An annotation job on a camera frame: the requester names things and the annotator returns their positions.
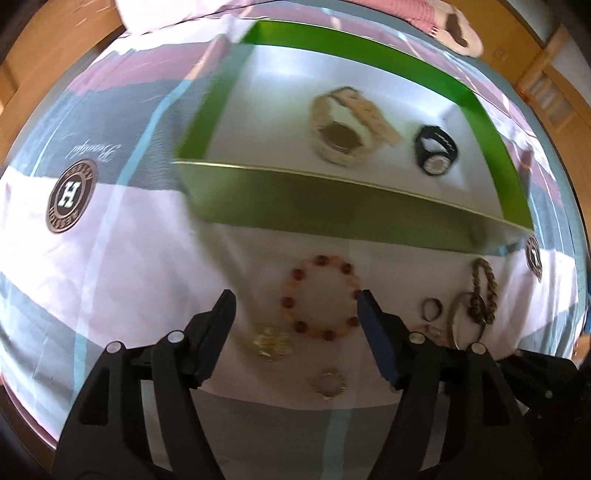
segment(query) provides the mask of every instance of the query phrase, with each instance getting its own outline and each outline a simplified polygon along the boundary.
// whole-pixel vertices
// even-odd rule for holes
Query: beaded bracelet
[[[324,267],[338,268],[345,277],[345,283],[351,287],[350,295],[353,312],[351,316],[343,322],[343,325],[334,330],[321,329],[301,320],[296,312],[296,299],[293,297],[294,292],[299,290],[303,285],[310,269]],[[305,260],[298,268],[294,268],[291,271],[290,276],[291,278],[285,284],[285,295],[281,299],[281,309],[297,333],[302,333],[314,338],[322,338],[327,342],[332,342],[337,337],[346,336],[351,328],[359,326],[356,308],[357,298],[359,297],[361,290],[359,289],[359,279],[353,273],[353,265],[336,255],[331,257],[328,257],[327,255],[317,255],[313,260]]]

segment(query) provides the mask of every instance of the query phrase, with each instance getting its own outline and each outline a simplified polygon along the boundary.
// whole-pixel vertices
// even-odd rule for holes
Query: cabinet
[[[520,21],[498,0],[447,0],[460,9],[484,46],[482,60],[515,84],[542,51]]]

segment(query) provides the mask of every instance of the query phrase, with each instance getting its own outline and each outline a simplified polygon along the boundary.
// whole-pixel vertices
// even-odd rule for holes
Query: brown braided bracelet
[[[480,296],[480,267],[483,268],[488,283],[486,292],[486,302]],[[477,258],[472,262],[472,284],[474,290],[470,298],[470,309],[468,315],[479,325],[492,325],[495,321],[496,293],[497,283],[490,263],[484,258]]]

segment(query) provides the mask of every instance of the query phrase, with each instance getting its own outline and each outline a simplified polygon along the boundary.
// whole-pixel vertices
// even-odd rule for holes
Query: green tray
[[[206,160],[226,101],[256,45],[299,48],[357,61],[405,77],[456,103],[483,152],[503,218],[349,179]],[[220,67],[178,156],[175,164],[192,206],[210,222],[476,254],[494,253],[533,230],[511,158],[468,87],[394,48],[329,28],[258,21]]]

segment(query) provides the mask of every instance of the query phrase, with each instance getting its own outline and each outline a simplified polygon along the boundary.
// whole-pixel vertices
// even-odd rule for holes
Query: printed logo
[[[525,239],[525,257],[527,259],[527,266],[538,277],[538,281],[542,282],[542,259],[540,257],[540,244],[538,239],[533,235],[528,235]]]
[[[47,202],[46,223],[53,233],[72,228],[90,202],[96,185],[96,165],[92,160],[74,163],[58,179]]]
[[[111,156],[116,150],[121,148],[121,144],[105,144],[105,143],[89,143],[90,140],[86,140],[83,144],[76,145],[74,148],[70,150],[70,152],[66,155],[66,158],[70,160],[74,160],[79,155],[85,155],[87,153],[95,153],[97,154],[96,159],[98,161],[107,163],[111,160]]]

